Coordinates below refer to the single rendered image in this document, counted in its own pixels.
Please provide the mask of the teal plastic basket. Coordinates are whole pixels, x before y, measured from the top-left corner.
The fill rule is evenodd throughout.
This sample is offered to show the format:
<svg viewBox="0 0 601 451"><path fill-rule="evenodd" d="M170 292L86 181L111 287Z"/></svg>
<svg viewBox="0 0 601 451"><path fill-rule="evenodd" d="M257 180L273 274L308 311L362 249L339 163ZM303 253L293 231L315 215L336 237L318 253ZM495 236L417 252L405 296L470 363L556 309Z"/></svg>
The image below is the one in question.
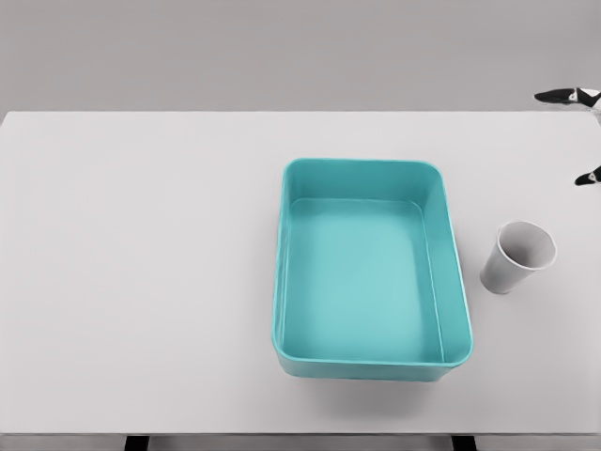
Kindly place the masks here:
<svg viewBox="0 0 601 451"><path fill-rule="evenodd" d="M415 160L284 170L271 341L299 378L438 381L474 339L444 178Z"/></svg>

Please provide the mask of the white paper cup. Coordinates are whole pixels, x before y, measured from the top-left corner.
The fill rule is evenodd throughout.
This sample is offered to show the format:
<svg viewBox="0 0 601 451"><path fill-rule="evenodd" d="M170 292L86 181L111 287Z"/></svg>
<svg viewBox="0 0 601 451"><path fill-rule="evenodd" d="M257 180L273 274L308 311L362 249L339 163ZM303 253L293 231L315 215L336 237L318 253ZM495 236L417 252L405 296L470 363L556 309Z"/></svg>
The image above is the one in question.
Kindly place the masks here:
<svg viewBox="0 0 601 451"><path fill-rule="evenodd" d="M529 221L504 224L480 272L480 281L492 293L509 293L549 268L557 255L556 242L541 226Z"/></svg>

